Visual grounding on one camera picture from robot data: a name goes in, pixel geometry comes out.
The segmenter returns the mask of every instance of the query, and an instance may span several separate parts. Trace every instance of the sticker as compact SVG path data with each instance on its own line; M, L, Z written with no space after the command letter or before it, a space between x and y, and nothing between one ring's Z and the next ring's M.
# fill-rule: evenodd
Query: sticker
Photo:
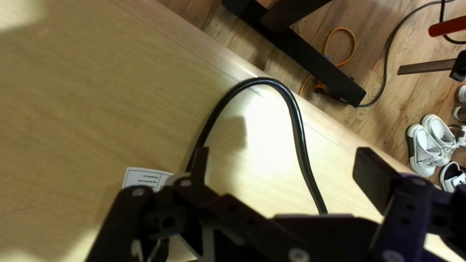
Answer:
M172 173L169 172L156 169L128 167L125 179L123 182L123 188L146 185L150 186L155 192L158 192L165 186L165 182L168 177L171 177L171 174Z

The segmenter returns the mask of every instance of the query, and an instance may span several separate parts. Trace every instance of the black plastic part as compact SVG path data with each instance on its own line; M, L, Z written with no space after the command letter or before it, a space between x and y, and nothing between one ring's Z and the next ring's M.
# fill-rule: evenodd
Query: black plastic part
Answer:
M219 196L204 185L188 188L176 185L174 189L192 206L192 211L201 214L200 224L204 236L201 260L230 256L229 253L219 253L227 249L217 249L217 243L213 243L214 233L216 236L222 233L230 238L230 244L239 246L236 250L255 250L257 256L264 256L267 260L287 260L291 247L300 247L310 255L310 249L299 237L268 221L232 195Z
M421 177L409 176L393 192L385 220L374 234L370 257L383 260L388 252L404 260L418 260L424 250L430 225L434 186Z
M456 62L452 68L450 77L458 81L466 80L466 49L458 55Z
M166 259L169 257L169 240L168 238L162 238L155 250L153 250L153 256L150 262L166 262Z
M366 90L337 68L328 58L309 45L294 30L271 32L261 19L267 14L267 9L255 0L223 0L223 6L258 30L264 38L284 51L297 61L310 74L325 83L331 91L347 100L353 106L358 106L366 96Z
M353 215L287 215L275 217L274 221L300 236L313 247L315 256L325 260L366 260L372 237L379 227L374 221Z
M430 233L434 234L449 234L452 231L452 193L443 190L434 190L433 195L433 209L431 209L431 222Z
M262 25L271 32L283 32L294 22L321 9L331 0L278 0L262 17Z
M466 260L466 185L460 185L452 195L450 215L446 220L447 228L441 240Z
M356 153L353 179L377 211L385 214L393 188L399 185L402 177L372 148L360 147Z
M149 186L130 186L123 189L118 193L109 214L107 215L99 236L86 260L134 260L130 247L133 240L139 238L140 218L144 214L152 196L153 190Z

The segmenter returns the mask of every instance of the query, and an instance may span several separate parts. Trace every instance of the wooden floor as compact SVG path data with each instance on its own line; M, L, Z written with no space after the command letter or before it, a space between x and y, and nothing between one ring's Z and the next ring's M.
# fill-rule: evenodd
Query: wooden floor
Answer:
M297 91L308 77L300 65L230 14L220 0L159 1L293 90ZM354 32L357 49L342 71L367 90L366 103L380 89L388 35L407 13L424 3L427 1L334 0L302 19L293 29L318 49L334 27L344 26ZM455 58L465 48L428 36L427 29L439 20L439 10L440 4L421 10L398 33L389 59L388 87L374 106L356 109L312 91L312 86L306 89L305 97L395 158L408 163L405 131L411 124L420 122L427 113L437 113L447 124L459 124L453 121L452 109L456 106L455 93L460 83L452 80L447 71L396 75L402 64ZM456 0L449 3L446 16L462 16L465 10L466 1ZM466 33L452 36L466 39ZM329 45L329 59L335 62L344 58L350 43L344 35L335 35ZM463 156L466 154L459 151L455 158L466 164Z

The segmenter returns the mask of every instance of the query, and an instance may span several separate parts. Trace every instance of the black metal leg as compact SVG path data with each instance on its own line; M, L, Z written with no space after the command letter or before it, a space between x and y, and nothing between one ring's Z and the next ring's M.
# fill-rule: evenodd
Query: black metal leg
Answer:
M353 106L358 106L366 96L366 90L337 68L328 58L309 45L294 30L271 32L262 25L262 17L268 10L255 0L223 0L223 6L257 29L270 42L284 51L297 61L310 74L325 83L331 91L347 100Z
M294 22L321 9L331 0L278 0L262 17L262 25L273 32L283 32Z

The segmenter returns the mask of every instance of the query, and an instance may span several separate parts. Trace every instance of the shoe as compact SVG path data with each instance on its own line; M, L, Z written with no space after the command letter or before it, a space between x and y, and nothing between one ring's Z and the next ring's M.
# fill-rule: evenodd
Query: shoe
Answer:
M460 122L466 122L466 106L456 106L453 109L453 118Z
M466 185L466 173L456 161L449 163L440 170L440 183L443 190L455 192L459 185Z
M420 124L411 125L407 135L411 169L424 177L434 174L436 166L444 163L444 151L440 144Z
M456 99L458 99L458 102L460 102L460 103L466 103L466 86L458 87Z
M423 118L423 126L434 137L434 140L444 151L441 166L447 164L458 148L455 134L450 131L449 125L434 113L425 115Z
M456 137L458 147L466 147L466 125L450 125L450 131Z

